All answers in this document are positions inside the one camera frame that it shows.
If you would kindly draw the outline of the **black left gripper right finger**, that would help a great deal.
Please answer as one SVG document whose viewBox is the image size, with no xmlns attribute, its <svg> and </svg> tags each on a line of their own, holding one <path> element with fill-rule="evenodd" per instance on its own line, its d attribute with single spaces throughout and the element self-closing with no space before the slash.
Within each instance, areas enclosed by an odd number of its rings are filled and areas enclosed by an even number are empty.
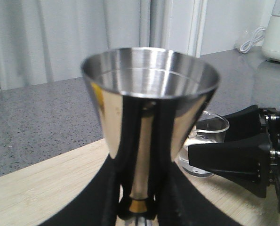
<svg viewBox="0 0 280 226">
<path fill-rule="evenodd" d="M 187 180 L 174 159 L 183 147 L 208 98 L 166 99 L 157 102 L 152 130 L 151 184 L 161 226 L 237 226 Z"/>
</svg>

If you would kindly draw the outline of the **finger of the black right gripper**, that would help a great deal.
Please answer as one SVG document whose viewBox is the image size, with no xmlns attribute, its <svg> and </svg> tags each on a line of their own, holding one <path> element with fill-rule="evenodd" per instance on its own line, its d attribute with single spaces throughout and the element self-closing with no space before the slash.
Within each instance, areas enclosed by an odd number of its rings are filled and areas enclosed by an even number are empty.
<svg viewBox="0 0 280 226">
<path fill-rule="evenodd" d="M 269 185 L 271 143 L 266 133 L 188 147 L 189 164 L 226 178 L 260 198 Z"/>
<path fill-rule="evenodd" d="M 224 116 L 230 127 L 224 142 L 268 143 L 268 135 L 261 124 L 262 113 L 257 105 Z"/>
</svg>

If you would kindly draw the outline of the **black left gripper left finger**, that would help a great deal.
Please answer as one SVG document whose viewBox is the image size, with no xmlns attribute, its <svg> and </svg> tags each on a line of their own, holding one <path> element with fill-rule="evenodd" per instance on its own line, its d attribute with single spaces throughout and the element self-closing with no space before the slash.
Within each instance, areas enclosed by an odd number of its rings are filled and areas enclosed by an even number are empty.
<svg viewBox="0 0 280 226">
<path fill-rule="evenodd" d="M 140 101 L 123 98 L 120 145 L 114 159 L 107 157 L 92 181 L 43 226 L 113 226 L 117 216 L 136 217 L 129 196 L 135 173 L 140 129 Z"/>
</svg>

